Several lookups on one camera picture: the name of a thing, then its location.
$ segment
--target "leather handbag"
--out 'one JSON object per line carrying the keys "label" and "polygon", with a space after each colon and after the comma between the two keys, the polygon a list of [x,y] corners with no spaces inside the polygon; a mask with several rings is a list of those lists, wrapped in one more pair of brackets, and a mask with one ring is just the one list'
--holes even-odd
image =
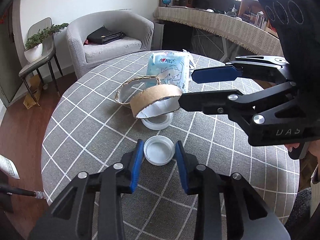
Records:
{"label": "leather handbag", "polygon": [[108,44],[113,41],[117,41],[125,37],[123,32],[111,32],[105,26],[102,26],[98,30],[94,31],[93,33],[89,34],[87,40],[90,43],[95,44]]}

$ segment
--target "plastic lid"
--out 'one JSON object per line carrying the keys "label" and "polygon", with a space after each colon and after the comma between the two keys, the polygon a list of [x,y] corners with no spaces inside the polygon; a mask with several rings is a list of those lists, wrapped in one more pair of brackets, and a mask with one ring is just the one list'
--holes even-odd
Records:
{"label": "plastic lid", "polygon": [[141,119],[142,123],[151,130],[162,130],[167,128],[173,119],[173,113],[161,114],[155,117]]}
{"label": "plastic lid", "polygon": [[162,166],[171,161],[174,155],[174,144],[169,138],[156,135],[145,142],[143,151],[148,162]]}

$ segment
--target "chair leg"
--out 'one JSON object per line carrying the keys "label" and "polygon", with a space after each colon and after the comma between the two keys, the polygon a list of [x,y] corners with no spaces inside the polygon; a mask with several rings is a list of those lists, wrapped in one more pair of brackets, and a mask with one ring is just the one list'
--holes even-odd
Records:
{"label": "chair leg", "polygon": [[58,67],[58,70],[59,70],[61,76],[63,77],[62,70],[61,70],[61,67],[60,67],[60,64],[59,64],[59,62],[58,62],[58,59],[57,59],[57,55],[56,55],[56,54],[54,54],[54,60],[56,61],[56,64],[57,64],[57,67]]}
{"label": "chair leg", "polygon": [[40,78],[40,80],[41,80],[41,83],[44,85],[44,82],[43,82],[42,76],[41,76],[40,71],[39,71],[39,69],[38,69],[38,68],[37,68],[37,73],[38,73],[38,75],[39,75],[39,78]]}
{"label": "chair leg", "polygon": [[26,78],[22,78],[22,80],[23,80],[25,86],[27,87],[27,90],[28,90],[29,94],[31,95],[31,97],[33,98],[33,100],[37,103],[38,106],[40,106],[38,100],[35,97],[35,95],[32,93],[32,91],[31,91],[31,89],[30,89],[30,87],[29,87],[29,85],[28,85],[28,83],[26,81]]}
{"label": "chair leg", "polygon": [[52,81],[54,83],[54,86],[56,87],[56,91],[57,91],[58,97],[61,97],[60,93],[59,93],[59,88],[58,88],[58,85],[57,85],[57,81],[56,81],[56,78],[54,77],[54,73],[53,73],[53,69],[52,69],[52,65],[51,65],[50,61],[48,61],[48,66],[49,66],[50,74],[51,74],[51,77],[52,77]]}

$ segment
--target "blue globe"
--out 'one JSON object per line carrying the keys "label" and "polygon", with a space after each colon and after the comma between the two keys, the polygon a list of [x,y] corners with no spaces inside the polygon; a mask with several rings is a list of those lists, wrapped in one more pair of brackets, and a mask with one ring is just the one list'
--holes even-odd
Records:
{"label": "blue globe", "polygon": [[162,0],[163,4],[169,5],[171,3],[171,0]]}

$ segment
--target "door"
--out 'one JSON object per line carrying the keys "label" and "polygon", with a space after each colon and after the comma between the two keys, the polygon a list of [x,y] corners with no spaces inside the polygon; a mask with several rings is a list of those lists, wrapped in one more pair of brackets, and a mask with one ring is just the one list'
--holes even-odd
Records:
{"label": "door", "polygon": [[22,84],[21,64],[12,30],[12,5],[0,16],[0,99],[6,107]]}

